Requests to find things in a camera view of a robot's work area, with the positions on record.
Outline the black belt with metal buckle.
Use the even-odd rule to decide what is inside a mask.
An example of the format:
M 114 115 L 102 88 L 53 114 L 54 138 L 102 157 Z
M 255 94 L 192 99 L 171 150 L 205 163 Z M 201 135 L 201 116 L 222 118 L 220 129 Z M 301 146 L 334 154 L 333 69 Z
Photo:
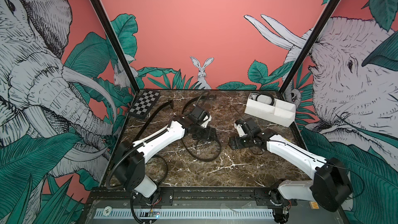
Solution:
M 251 100 L 254 100 L 256 102 L 260 102 L 262 104 L 274 106 L 275 104 L 275 98 L 273 95 L 267 92 L 251 92 L 249 95 L 249 98 Z

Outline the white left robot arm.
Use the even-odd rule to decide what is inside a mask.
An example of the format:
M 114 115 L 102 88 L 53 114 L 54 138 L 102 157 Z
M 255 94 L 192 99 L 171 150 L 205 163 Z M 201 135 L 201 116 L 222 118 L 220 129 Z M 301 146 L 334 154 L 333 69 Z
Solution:
M 191 112 L 174 115 L 167 126 L 152 135 L 134 141 L 130 147 L 118 149 L 119 159 L 109 172 L 105 187 L 108 190 L 134 191 L 151 198 L 158 185 L 146 175 L 146 163 L 188 134 L 200 140 L 215 140 L 215 129 L 208 126 L 211 120 L 209 112 L 196 106 Z

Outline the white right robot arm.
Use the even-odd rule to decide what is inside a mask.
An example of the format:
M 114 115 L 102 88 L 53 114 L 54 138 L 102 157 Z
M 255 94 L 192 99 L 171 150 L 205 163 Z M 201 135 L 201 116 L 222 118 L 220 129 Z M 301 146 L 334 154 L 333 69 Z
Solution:
M 271 129 L 262 130 L 252 119 L 234 122 L 238 135 L 229 139 L 233 150 L 259 147 L 275 154 L 307 175 L 307 180 L 283 179 L 276 185 L 276 197 L 284 200 L 315 201 L 335 212 L 353 194 L 345 165 L 337 158 L 325 158 L 309 152 Z

